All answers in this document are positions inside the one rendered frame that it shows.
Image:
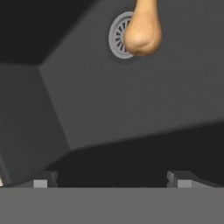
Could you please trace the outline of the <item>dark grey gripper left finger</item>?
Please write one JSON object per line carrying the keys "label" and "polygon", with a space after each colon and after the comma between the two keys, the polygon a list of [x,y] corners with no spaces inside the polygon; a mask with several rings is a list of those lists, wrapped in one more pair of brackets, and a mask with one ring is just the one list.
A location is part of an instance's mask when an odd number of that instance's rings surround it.
{"label": "dark grey gripper left finger", "polygon": [[56,171],[42,171],[33,177],[10,184],[13,188],[56,188],[58,187],[58,173]]}

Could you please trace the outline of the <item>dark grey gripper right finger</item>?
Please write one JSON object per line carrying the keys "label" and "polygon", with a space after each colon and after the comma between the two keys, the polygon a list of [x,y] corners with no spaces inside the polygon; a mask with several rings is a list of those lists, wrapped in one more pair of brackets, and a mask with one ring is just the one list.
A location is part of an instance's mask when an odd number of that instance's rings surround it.
{"label": "dark grey gripper right finger", "polygon": [[222,185],[198,178],[190,171],[168,171],[168,188],[222,188]]}

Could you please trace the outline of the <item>dark grey sink basin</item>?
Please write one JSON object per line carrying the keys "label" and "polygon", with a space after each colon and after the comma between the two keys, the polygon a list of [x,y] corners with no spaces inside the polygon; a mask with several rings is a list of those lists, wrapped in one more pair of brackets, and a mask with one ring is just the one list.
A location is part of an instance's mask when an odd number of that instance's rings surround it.
{"label": "dark grey sink basin", "polygon": [[109,27],[136,0],[0,0],[0,179],[62,186],[224,186],[224,0],[158,0],[148,57],[118,59]]}

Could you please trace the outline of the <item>tan butternut squash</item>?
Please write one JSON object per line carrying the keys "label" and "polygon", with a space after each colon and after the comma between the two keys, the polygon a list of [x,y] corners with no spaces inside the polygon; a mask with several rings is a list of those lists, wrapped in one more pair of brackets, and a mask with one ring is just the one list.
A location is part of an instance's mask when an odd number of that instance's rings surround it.
{"label": "tan butternut squash", "polygon": [[158,16],[158,0],[136,0],[123,39],[128,52],[135,56],[148,56],[159,48],[162,28]]}

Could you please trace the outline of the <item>grey round sink drain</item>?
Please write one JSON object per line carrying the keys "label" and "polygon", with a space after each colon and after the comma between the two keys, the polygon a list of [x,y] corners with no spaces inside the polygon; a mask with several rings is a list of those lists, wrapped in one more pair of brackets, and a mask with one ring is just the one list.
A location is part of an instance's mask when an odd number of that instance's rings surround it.
{"label": "grey round sink drain", "polygon": [[124,33],[133,16],[132,11],[125,11],[118,15],[108,30],[108,46],[113,55],[119,60],[130,60],[134,55],[128,52],[124,44]]}

